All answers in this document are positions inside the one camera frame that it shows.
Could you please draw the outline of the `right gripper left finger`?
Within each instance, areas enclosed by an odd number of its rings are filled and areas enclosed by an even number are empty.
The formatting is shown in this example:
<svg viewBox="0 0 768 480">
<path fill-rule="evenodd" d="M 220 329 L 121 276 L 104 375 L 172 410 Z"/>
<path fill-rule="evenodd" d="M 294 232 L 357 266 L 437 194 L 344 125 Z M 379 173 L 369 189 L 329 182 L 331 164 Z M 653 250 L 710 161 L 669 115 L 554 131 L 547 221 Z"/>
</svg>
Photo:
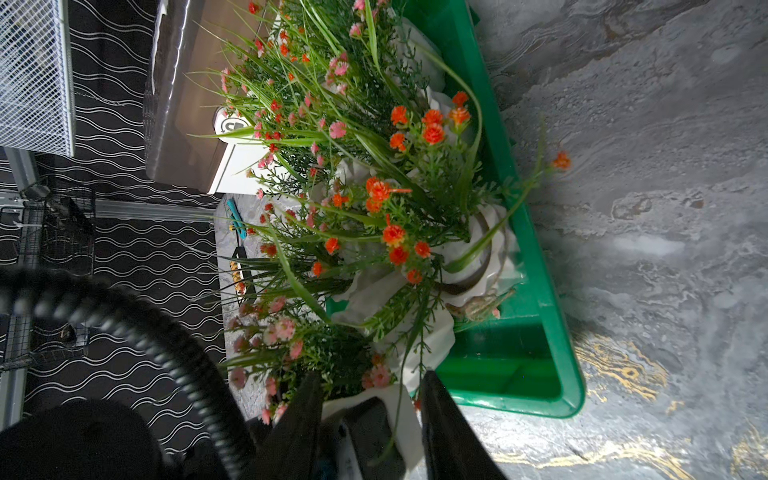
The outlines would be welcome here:
<svg viewBox="0 0 768 480">
<path fill-rule="evenodd" d="M 322 404 L 321 377 L 311 372 L 249 461 L 249 479 L 312 478 Z"/>
</svg>

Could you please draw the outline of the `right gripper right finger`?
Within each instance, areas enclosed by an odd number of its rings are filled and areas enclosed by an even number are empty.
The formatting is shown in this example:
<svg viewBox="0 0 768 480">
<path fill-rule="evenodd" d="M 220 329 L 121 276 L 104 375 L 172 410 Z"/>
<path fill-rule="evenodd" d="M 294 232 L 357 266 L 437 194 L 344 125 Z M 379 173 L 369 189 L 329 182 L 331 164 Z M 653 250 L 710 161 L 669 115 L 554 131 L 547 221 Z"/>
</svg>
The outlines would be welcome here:
<svg viewBox="0 0 768 480">
<path fill-rule="evenodd" d="M 419 391 L 422 444 L 429 479 L 505 479 L 435 371 Z"/>
</svg>

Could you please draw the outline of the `pink flower pot back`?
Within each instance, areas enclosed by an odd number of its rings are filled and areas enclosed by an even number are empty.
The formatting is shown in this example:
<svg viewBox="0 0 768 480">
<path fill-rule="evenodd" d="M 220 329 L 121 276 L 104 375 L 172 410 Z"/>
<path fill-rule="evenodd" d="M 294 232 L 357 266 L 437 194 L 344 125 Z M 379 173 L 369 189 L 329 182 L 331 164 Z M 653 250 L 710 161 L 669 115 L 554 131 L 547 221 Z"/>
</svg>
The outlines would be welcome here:
<svg viewBox="0 0 768 480">
<path fill-rule="evenodd" d="M 301 381 L 315 371 L 325 418 L 370 398 L 384 403 L 390 428 L 384 443 L 413 471 L 424 457 L 420 424 L 409 407 L 415 381 L 401 383 L 397 363 L 381 357 L 359 330 L 309 314 L 248 301 L 225 308 L 226 370 L 246 418 L 262 426 L 277 422 Z"/>
</svg>

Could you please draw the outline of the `pink flower pot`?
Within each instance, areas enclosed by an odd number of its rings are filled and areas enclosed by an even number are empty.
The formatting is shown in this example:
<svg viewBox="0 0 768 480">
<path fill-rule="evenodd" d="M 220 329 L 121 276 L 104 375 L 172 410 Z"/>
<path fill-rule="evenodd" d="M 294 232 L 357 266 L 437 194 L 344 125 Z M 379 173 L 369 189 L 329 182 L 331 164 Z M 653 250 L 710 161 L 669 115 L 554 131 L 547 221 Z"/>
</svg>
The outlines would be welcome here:
<svg viewBox="0 0 768 480">
<path fill-rule="evenodd" d="M 343 97 L 322 87 L 301 60 L 289 56 L 286 46 L 280 43 L 281 1 L 272 2 L 275 17 L 265 37 L 226 42 L 223 48 L 237 62 L 220 75 L 224 122 L 215 136 L 233 148 L 222 182 L 256 184 L 243 175 L 249 156 L 256 150 L 238 145 L 256 123 L 262 121 L 278 130 L 322 131 L 331 138 L 331 125 L 339 120 L 345 103 Z"/>
<path fill-rule="evenodd" d="M 384 443 L 413 471 L 424 457 L 420 424 L 409 407 L 415 381 L 401 383 L 397 363 L 381 357 L 359 330 L 309 314 L 248 301 L 225 308 L 226 370 L 246 418 L 262 426 L 277 422 L 301 381 L 315 371 L 325 418 L 370 398 L 384 403 L 390 428 Z"/>
</svg>

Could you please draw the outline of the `orange flower pot tray front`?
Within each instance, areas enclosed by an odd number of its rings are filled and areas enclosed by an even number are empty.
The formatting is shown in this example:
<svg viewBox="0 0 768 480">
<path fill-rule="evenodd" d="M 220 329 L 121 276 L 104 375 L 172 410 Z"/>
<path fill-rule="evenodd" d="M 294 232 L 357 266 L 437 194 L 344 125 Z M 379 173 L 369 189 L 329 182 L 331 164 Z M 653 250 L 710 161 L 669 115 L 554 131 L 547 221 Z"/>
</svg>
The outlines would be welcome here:
<svg viewBox="0 0 768 480">
<path fill-rule="evenodd" d="M 519 273 L 508 220 L 515 209 L 494 203 L 500 190 L 482 183 L 483 195 L 474 203 L 454 206 L 401 194 L 373 203 L 365 189 L 346 186 L 367 216 L 385 225 L 376 231 L 378 246 L 360 237 L 346 241 L 345 265 L 356 276 L 334 298 L 347 303 L 333 314 L 335 322 L 363 326 L 400 319 L 429 279 L 440 298 L 438 310 L 456 317 L 484 318 L 512 294 Z"/>
</svg>

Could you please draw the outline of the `green plant pot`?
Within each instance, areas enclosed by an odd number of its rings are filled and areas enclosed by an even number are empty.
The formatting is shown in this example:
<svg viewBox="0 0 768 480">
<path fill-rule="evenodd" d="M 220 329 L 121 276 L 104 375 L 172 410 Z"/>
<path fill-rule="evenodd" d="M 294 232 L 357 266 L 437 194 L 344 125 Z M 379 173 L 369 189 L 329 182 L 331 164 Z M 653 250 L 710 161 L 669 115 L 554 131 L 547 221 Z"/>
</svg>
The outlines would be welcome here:
<svg viewBox="0 0 768 480">
<path fill-rule="evenodd" d="M 325 215 L 344 224 L 374 228 L 380 222 L 351 207 L 346 182 L 336 179 L 340 168 L 331 161 L 332 139 L 322 131 L 278 130 L 262 121 L 238 144 L 253 147 L 243 175 L 258 185 L 258 196 L 281 197 L 299 203 L 307 214 Z"/>
</svg>

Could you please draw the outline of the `pink flower pot front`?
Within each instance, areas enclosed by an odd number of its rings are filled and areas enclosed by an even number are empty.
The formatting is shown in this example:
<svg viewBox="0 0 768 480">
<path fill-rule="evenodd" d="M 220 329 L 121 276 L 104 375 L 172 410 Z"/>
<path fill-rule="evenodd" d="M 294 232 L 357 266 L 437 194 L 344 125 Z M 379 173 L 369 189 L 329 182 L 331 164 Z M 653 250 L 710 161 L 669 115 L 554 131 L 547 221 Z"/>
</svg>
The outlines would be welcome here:
<svg viewBox="0 0 768 480">
<path fill-rule="evenodd" d="M 220 75 L 224 122 L 215 136 L 233 148 L 222 182 L 256 184 L 243 175 L 249 156 L 256 150 L 238 145 L 256 123 L 262 121 L 278 130 L 322 131 L 331 138 L 331 125 L 339 120 L 345 103 L 343 97 L 322 87 L 301 60 L 289 56 L 286 46 L 280 43 L 281 1 L 272 2 L 275 17 L 265 37 L 226 42 L 223 48 L 237 62 Z"/>
</svg>

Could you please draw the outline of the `red flower pot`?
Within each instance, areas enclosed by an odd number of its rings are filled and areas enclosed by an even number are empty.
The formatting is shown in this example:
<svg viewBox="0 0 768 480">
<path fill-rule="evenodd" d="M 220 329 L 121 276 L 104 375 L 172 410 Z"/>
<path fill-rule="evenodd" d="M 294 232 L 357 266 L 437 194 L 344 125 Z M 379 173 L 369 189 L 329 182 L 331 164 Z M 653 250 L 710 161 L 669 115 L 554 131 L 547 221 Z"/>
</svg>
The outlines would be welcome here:
<svg viewBox="0 0 768 480">
<path fill-rule="evenodd" d="M 394 229 L 250 226 L 258 249 L 229 262 L 246 351 L 236 366 L 293 395 L 310 371 L 329 399 L 400 384 L 415 393 L 455 342 L 440 257 Z"/>
</svg>

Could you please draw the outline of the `green grass pot back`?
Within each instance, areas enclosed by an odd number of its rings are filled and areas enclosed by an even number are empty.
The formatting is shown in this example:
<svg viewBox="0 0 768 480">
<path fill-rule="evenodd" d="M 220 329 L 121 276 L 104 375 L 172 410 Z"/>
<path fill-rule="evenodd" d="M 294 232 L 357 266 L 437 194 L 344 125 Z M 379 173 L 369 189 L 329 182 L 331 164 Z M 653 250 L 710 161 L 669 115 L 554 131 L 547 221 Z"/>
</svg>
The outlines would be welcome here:
<svg viewBox="0 0 768 480">
<path fill-rule="evenodd" d="M 358 150 L 340 155 L 337 186 L 358 185 L 373 203 L 401 194 L 470 205 L 483 195 L 476 179 L 482 130 L 472 96 L 458 91 L 449 97 L 428 88 L 422 99 L 423 107 L 394 105 L 389 128 L 380 134 L 371 129 L 348 134 Z"/>
</svg>

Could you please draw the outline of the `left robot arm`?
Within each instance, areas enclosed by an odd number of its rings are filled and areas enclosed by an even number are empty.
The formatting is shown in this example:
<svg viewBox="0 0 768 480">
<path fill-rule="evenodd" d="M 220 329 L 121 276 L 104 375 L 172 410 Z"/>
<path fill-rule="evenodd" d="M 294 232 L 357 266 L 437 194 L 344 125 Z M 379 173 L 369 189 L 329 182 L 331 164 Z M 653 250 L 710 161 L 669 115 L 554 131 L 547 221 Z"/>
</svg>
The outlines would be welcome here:
<svg viewBox="0 0 768 480">
<path fill-rule="evenodd" d="M 340 422 L 386 477 L 407 470 L 407 419 L 367 401 L 322 411 L 361 393 L 374 364 L 348 327 L 281 308 L 240 327 L 244 352 L 217 363 L 171 312 L 49 269 L 3 269 L 1 310 L 95 335 L 82 358 L 33 368 L 31 414 L 1 435 L 5 479 L 331 479 Z"/>
</svg>

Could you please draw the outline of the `brown lidded storage box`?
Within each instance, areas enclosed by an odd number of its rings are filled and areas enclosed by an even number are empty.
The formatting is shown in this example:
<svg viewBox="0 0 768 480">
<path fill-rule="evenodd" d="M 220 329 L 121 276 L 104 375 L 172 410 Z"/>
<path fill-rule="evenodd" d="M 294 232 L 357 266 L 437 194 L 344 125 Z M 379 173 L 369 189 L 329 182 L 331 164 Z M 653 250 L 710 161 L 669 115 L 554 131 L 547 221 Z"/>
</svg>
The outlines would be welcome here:
<svg viewBox="0 0 768 480">
<path fill-rule="evenodd" d="M 158 1 L 143 118 L 148 177 L 202 193 L 222 190 L 232 146 L 223 124 L 222 70 L 236 64 L 226 42 L 265 37 L 272 1 Z"/>
</svg>

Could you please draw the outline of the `green plastic tray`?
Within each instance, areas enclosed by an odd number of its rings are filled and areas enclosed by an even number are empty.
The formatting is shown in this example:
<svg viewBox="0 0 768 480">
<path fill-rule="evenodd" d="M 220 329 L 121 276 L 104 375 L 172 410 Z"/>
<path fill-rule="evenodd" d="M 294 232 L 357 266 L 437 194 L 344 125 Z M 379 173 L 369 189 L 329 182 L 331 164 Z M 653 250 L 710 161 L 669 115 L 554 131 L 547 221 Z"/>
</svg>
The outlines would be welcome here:
<svg viewBox="0 0 768 480">
<path fill-rule="evenodd" d="M 463 1 L 406 1 L 405 17 L 454 72 L 446 85 L 476 94 L 483 114 L 478 159 L 489 180 L 518 180 L 512 147 L 478 46 L 475 14 Z M 415 390 L 418 369 L 437 371 L 460 405 L 550 418 L 577 414 L 585 384 L 529 211 L 522 200 L 485 207 L 471 223 L 486 248 L 447 271 L 443 306 L 419 353 L 405 339 L 414 319 L 376 343 L 388 366 Z"/>
</svg>

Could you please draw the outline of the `black picture card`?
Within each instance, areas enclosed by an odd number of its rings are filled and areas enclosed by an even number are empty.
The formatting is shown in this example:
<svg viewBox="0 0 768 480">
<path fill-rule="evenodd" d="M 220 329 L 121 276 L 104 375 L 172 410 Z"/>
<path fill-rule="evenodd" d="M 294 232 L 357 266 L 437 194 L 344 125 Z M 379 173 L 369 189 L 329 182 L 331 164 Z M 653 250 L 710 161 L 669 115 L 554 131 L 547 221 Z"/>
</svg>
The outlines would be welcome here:
<svg viewBox="0 0 768 480">
<path fill-rule="evenodd" d="M 246 264 L 247 254 L 243 246 L 237 246 L 229 261 L 230 274 L 232 276 L 233 288 L 236 299 L 241 302 L 247 295 L 255 291 L 252 273 Z"/>
</svg>

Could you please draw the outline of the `teal handled tool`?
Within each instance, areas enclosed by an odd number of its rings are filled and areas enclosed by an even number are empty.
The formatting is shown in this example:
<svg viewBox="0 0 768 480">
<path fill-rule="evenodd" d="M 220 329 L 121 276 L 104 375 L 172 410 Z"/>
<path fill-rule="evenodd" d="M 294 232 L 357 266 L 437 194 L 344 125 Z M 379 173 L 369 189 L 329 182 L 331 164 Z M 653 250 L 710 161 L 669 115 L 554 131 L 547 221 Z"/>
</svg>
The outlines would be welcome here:
<svg viewBox="0 0 768 480">
<path fill-rule="evenodd" d="M 234 199 L 228 198 L 226 200 L 226 207 L 229 211 L 231 226 L 237 232 L 240 239 L 245 240 L 248 237 L 247 227 L 240 215 L 237 204 Z"/>
</svg>

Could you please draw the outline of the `white mesh wall basket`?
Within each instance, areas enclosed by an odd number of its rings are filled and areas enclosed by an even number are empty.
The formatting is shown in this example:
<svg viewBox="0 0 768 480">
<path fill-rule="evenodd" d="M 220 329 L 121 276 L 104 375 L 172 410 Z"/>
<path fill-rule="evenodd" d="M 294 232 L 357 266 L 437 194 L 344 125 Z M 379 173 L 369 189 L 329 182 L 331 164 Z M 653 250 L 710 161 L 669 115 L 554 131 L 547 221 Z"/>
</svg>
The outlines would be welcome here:
<svg viewBox="0 0 768 480">
<path fill-rule="evenodd" d="M 1 0 L 1 145 L 71 156 L 74 143 L 67 3 Z"/>
</svg>

